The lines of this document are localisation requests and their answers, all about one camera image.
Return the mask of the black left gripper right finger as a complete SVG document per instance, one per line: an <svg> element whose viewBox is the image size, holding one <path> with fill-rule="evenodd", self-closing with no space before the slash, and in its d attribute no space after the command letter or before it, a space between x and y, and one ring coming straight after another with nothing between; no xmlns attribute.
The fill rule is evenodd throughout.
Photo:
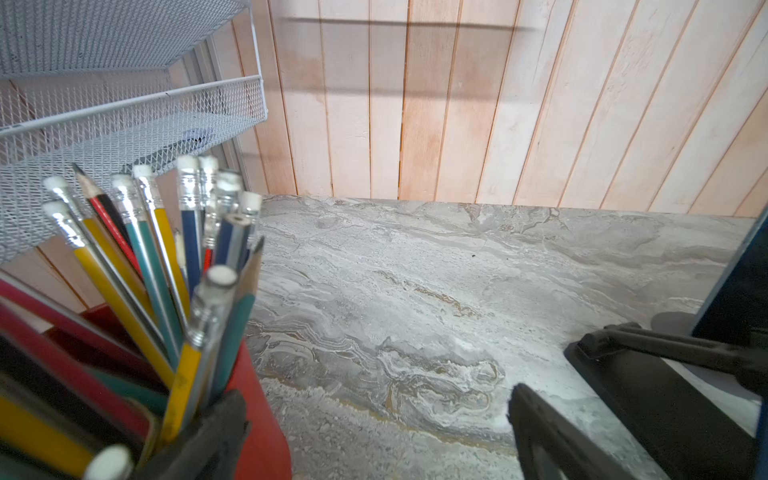
<svg viewBox="0 0 768 480"><path fill-rule="evenodd" d="M508 402L518 461L526 479L630 479L601 450L529 386L518 383Z"/></svg>

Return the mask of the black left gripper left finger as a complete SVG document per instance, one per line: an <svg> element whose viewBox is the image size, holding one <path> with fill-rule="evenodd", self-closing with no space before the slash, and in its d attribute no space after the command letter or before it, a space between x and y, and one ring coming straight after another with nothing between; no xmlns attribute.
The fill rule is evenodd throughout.
<svg viewBox="0 0 768 480"><path fill-rule="evenodd" d="M170 445L134 473L135 479L233 479L250 433L243 395L225 393Z"/></svg>

